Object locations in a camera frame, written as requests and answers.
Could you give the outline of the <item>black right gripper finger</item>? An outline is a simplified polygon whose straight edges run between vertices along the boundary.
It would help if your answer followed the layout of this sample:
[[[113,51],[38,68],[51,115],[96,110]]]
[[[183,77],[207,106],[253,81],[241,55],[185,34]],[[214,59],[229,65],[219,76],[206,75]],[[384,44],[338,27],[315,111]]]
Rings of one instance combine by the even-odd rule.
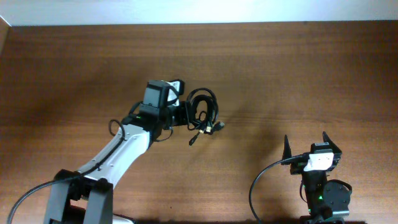
[[[292,151],[291,151],[291,148],[290,148],[288,136],[285,135],[284,136],[284,151],[283,151],[283,154],[282,154],[283,162],[281,164],[282,165],[289,165],[290,162],[288,161],[288,159],[290,159],[290,158],[292,158]]]
[[[324,142],[329,144],[334,154],[341,154],[341,149],[330,139],[325,131],[322,132],[322,138]]]

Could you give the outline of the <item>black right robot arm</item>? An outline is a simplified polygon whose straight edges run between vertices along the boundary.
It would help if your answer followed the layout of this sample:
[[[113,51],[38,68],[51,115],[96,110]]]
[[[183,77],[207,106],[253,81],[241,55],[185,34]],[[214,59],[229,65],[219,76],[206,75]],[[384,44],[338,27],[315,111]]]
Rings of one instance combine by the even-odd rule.
[[[349,215],[352,186],[336,179],[328,179],[339,163],[342,151],[322,132],[323,141],[313,143],[310,151],[293,156],[288,137],[284,137],[282,165],[290,167],[291,175],[301,175],[300,196],[306,201],[308,215],[300,223],[344,223]]]

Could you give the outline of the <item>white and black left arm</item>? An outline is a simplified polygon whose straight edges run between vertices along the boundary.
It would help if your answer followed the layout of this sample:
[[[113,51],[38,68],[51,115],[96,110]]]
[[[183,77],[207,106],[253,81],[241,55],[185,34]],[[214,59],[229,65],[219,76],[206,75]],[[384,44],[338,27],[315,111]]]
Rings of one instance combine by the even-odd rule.
[[[53,180],[45,223],[132,223],[113,213],[113,191],[132,163],[159,140],[163,130],[186,124],[179,97],[182,80],[150,80],[144,99],[121,121],[112,140],[76,171],[60,170]]]

